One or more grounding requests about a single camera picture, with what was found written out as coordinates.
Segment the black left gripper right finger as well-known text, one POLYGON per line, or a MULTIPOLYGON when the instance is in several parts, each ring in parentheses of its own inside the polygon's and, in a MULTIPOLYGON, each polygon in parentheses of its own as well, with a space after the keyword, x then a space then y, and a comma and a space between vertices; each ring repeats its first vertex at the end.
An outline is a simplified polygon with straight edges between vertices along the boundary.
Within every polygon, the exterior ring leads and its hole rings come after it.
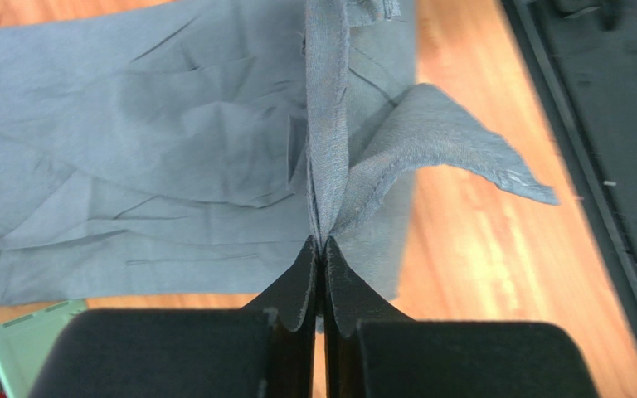
POLYGON ((330 397, 595 397, 578 346, 558 326, 418 321, 362 279, 329 240, 323 254, 330 397))

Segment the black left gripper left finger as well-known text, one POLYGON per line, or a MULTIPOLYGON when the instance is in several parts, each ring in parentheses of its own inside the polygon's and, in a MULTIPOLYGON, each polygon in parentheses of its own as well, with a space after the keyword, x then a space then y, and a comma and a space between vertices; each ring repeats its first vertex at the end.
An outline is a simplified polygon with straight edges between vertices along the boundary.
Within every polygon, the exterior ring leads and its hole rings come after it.
POLYGON ((33 397, 309 397, 317 247, 238 309, 96 309, 56 339, 33 397))

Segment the grey long sleeve shirt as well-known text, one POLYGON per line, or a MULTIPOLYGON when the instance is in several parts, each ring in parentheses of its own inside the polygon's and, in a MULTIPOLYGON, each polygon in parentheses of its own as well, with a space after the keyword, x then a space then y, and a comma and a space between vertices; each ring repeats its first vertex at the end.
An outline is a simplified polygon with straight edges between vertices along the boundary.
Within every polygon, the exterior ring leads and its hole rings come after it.
POLYGON ((176 1, 0 28, 0 306, 263 290, 340 240, 392 297, 411 174, 550 187, 415 82, 410 1, 176 1))

